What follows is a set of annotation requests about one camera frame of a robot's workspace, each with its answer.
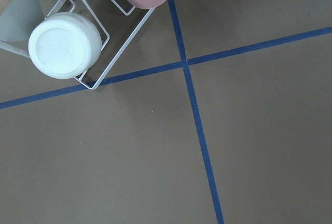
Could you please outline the white cup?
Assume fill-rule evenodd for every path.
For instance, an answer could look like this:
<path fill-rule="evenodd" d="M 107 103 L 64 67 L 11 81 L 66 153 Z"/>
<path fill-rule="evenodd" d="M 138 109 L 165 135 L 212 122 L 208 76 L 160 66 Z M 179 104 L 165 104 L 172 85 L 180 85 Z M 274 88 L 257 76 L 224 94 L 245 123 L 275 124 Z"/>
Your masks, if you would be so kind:
<path fill-rule="evenodd" d="M 33 64 L 43 74 L 70 79 L 96 63 L 102 40 L 89 19 L 77 13 L 61 12 L 48 17 L 34 29 L 28 50 Z"/>

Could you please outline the pale grey cup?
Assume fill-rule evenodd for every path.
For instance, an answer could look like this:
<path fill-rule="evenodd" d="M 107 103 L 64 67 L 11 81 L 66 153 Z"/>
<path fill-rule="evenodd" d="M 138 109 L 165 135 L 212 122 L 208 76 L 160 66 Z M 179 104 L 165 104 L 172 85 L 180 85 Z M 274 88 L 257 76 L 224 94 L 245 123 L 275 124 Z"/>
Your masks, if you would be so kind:
<path fill-rule="evenodd" d="M 12 0 L 1 15 L 1 41 L 23 41 L 44 20 L 38 0 Z"/>

